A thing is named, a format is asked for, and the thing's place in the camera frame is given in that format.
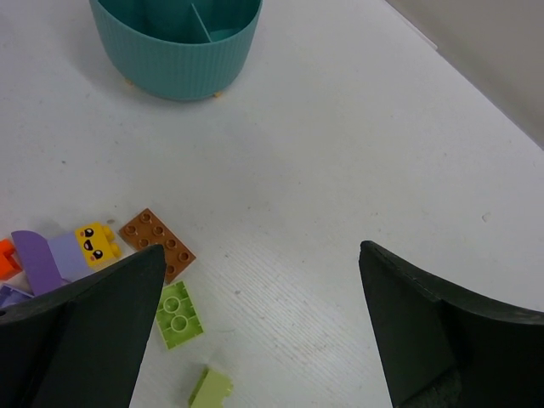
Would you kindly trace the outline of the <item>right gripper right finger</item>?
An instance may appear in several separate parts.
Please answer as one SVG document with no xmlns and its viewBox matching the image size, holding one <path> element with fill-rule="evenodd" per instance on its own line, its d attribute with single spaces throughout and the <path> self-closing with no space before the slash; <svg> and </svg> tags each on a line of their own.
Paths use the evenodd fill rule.
<svg viewBox="0 0 544 408">
<path fill-rule="evenodd" d="M 543 314 L 430 274 L 373 241 L 360 275 L 395 407 L 541 407 Z"/>
</svg>

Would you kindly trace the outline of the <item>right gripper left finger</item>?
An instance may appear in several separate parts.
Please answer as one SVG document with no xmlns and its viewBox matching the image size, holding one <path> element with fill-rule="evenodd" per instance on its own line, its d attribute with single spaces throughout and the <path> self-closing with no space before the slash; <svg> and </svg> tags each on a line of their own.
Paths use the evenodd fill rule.
<svg viewBox="0 0 544 408">
<path fill-rule="evenodd" d="M 127 407 L 162 292 L 153 245 L 1 311 L 3 407 Z"/>
</svg>

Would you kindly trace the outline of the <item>small orange lego piece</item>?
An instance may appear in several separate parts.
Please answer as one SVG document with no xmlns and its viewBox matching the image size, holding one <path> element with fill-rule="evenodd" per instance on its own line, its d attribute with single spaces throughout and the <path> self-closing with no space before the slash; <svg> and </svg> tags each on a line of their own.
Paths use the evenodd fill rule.
<svg viewBox="0 0 544 408">
<path fill-rule="evenodd" d="M 7 281 L 22 271 L 22 268 L 15 259 L 15 254 L 15 246 L 10 240 L 4 239 L 0 241 L 1 281 Z"/>
</svg>

